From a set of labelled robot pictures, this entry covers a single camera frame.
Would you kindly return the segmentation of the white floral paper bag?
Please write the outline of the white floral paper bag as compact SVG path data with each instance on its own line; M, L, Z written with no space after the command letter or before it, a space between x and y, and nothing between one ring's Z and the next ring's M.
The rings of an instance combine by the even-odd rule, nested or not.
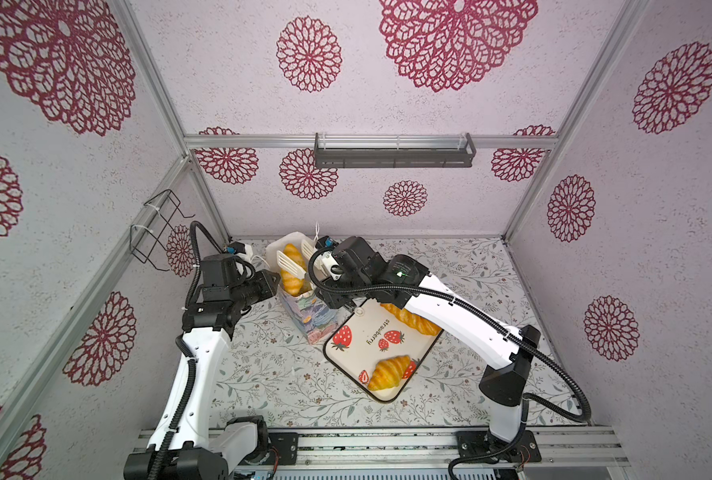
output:
M271 271L281 275L277 296L284 311L308 343L316 344L333 334L344 316L315 295L306 266L306 249L312 246L310 237L292 232L271 242L261 258Z

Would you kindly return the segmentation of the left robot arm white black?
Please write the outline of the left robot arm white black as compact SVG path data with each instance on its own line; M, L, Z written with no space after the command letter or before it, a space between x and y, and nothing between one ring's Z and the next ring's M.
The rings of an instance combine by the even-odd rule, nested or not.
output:
M181 357L170 395L146 449L128 456L124 478L231 479L243 460L267 454L260 416L229 422L216 440L209 434L218 363L238 322L253 305L273 298L280 283L279 274L256 269L251 260L251 248L236 243L199 261L175 340Z

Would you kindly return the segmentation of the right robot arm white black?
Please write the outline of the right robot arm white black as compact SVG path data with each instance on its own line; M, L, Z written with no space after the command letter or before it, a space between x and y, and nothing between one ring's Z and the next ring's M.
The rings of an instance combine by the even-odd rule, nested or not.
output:
M491 403L490 434L510 443L526 423L525 387L534 354L528 349L540 332L525 332L479 310L448 288L439 276L405 254L389 260L363 238L322 242L308 265L323 271L312 276L316 294L335 308L356 297L375 299L405 309L453 335L486 362L479 390Z

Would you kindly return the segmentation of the large fake croissant bottom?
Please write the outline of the large fake croissant bottom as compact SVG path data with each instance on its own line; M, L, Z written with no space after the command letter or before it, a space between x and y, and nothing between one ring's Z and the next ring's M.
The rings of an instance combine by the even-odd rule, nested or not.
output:
M412 359L407 355L380 361L367 388L370 391L380 391L397 387L411 364Z

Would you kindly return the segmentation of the white plastic steel tongs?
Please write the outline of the white plastic steel tongs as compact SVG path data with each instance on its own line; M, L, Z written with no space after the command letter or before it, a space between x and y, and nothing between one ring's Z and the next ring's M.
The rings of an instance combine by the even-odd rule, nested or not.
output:
M307 261L314 254L314 243L307 237L297 243L287 243L276 252L277 264L282 271L299 280L307 276Z

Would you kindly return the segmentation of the long twisted fake bread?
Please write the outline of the long twisted fake bread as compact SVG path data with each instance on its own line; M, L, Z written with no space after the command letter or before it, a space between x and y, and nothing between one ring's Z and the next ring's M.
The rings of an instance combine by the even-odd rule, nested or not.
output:
M407 309L400 309L393 304L381 304L381 307L391 313L398 321L414 330L417 330L423 335L437 336L442 331L442 328L435 323L420 315L414 314Z

